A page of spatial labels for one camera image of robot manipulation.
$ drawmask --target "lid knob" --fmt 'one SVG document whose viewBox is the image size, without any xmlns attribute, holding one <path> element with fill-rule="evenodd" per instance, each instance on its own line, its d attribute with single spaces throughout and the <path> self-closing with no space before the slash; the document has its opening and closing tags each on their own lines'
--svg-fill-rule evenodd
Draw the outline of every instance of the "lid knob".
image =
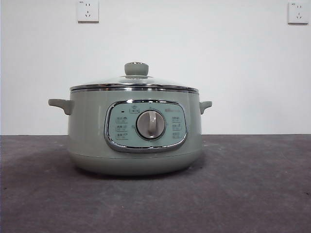
<svg viewBox="0 0 311 233">
<path fill-rule="evenodd" d="M 149 66 L 142 62 L 129 62 L 124 65 L 126 75 L 143 75 L 147 76 Z"/>
</svg>

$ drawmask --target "pot handle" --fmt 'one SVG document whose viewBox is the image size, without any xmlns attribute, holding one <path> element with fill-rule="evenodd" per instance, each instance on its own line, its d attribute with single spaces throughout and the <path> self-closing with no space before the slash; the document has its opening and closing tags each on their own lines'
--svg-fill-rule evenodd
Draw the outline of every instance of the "pot handle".
<svg viewBox="0 0 311 233">
<path fill-rule="evenodd" d="M 71 115 L 73 110 L 72 100 L 49 99 L 49 105 L 62 108 L 66 115 Z"/>
<path fill-rule="evenodd" d="M 213 105 L 212 101 L 204 101 L 200 102 L 200 112 L 201 115 L 204 113 L 204 110 L 211 107 Z"/>
</svg>

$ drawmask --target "gray countertop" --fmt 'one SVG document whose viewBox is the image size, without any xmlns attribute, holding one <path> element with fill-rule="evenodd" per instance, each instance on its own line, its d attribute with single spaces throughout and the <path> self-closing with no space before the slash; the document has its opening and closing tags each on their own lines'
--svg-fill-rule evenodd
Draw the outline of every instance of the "gray countertop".
<svg viewBox="0 0 311 233">
<path fill-rule="evenodd" d="M 311 135 L 204 135 L 191 167 L 112 177 L 65 136 L 1 137 L 2 233 L 309 233 Z"/>
</svg>

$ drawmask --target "electrical socket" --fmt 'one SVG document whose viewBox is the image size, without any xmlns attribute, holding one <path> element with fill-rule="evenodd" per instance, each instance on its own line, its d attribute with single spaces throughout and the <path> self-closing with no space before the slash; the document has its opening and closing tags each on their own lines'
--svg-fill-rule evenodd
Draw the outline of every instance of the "electrical socket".
<svg viewBox="0 0 311 233">
<path fill-rule="evenodd" d="M 77 2 L 78 22 L 99 22 L 98 0 L 80 0 Z"/>
<path fill-rule="evenodd" d="M 310 4 L 308 1 L 290 1 L 288 3 L 288 23 L 308 24 Z"/>
</svg>

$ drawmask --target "silver knob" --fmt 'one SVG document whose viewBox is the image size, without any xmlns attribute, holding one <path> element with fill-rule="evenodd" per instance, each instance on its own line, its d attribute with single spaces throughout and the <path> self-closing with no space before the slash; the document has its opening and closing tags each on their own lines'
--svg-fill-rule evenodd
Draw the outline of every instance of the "silver knob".
<svg viewBox="0 0 311 233">
<path fill-rule="evenodd" d="M 142 62 L 130 62 L 124 65 L 126 75 L 142 75 L 147 76 L 149 66 Z"/>
<path fill-rule="evenodd" d="M 162 135 L 165 129 L 165 120 L 156 111 L 146 111 L 140 114 L 136 126 L 141 136 L 148 139 L 155 139 Z"/>
</svg>

